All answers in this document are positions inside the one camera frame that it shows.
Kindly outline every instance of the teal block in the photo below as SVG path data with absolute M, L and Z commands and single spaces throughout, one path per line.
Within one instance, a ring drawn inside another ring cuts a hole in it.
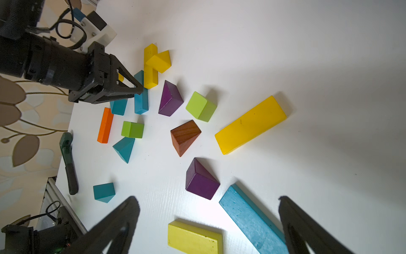
M 140 70 L 137 74 L 134 75 L 134 78 L 144 86 L 144 71 Z
M 95 185 L 93 186 L 93 194 L 95 196 L 95 200 L 108 203 L 114 197 L 114 195 L 116 195 L 116 192 L 114 191 L 114 184 L 110 182 L 103 185 Z
M 110 102 L 111 113 L 114 115 L 124 115 L 127 99 Z
M 236 184 L 219 203 L 260 254 L 289 254 L 283 233 Z
M 144 85 L 144 71 L 139 71 L 134 78 Z M 143 114 L 148 111 L 148 89 L 144 88 L 142 94 L 134 94 L 134 113 Z
M 113 146 L 114 150 L 116 150 L 119 156 L 126 163 L 128 163 L 128 161 L 130 160 L 130 155 L 132 147 L 134 146 L 134 141 L 135 141 L 134 138 L 124 137 L 122 140 L 120 140 Z

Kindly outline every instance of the green cube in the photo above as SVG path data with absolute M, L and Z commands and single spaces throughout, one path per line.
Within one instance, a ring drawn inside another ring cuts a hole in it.
M 133 122 L 128 122 L 128 121 L 123 122 L 123 129 L 121 130 L 122 136 L 125 136 L 127 138 L 141 139 L 141 138 L 143 138 L 143 133 L 144 133 L 143 124 L 138 124 L 138 123 L 133 123 Z
M 206 99 L 201 94 L 194 92 L 190 98 L 186 110 L 196 119 L 208 122 L 212 117 L 217 105 Z

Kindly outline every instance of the brown wooden block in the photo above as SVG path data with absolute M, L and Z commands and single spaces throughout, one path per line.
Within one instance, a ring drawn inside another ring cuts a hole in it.
M 172 144 L 181 157 L 195 139 L 202 133 L 193 120 L 171 130 Z

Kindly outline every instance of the orange rectangular block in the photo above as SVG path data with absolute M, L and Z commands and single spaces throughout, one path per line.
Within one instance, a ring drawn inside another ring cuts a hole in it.
M 108 136 L 110 135 L 111 123 L 113 122 L 113 114 L 111 109 L 104 108 L 103 118 L 101 119 L 99 136 L 97 141 L 102 144 L 107 144 Z

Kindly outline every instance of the yellow block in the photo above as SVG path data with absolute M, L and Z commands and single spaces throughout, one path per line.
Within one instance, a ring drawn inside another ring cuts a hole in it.
M 151 89 L 158 85 L 158 72 L 151 66 L 144 64 L 144 87 Z
M 121 81 L 121 82 L 124 81 L 124 77 L 121 74 L 119 74 L 119 81 Z
M 149 45 L 144 49 L 144 64 L 152 57 L 158 54 L 158 48 L 154 44 Z
M 179 221 L 168 225 L 168 245 L 188 254 L 223 254 L 223 236 Z
M 228 154 L 286 119 L 273 96 L 256 105 L 215 137 L 223 154 Z
M 171 66 L 171 57 L 169 56 L 169 50 L 152 56 L 147 65 L 156 69 L 160 73 L 164 73 Z

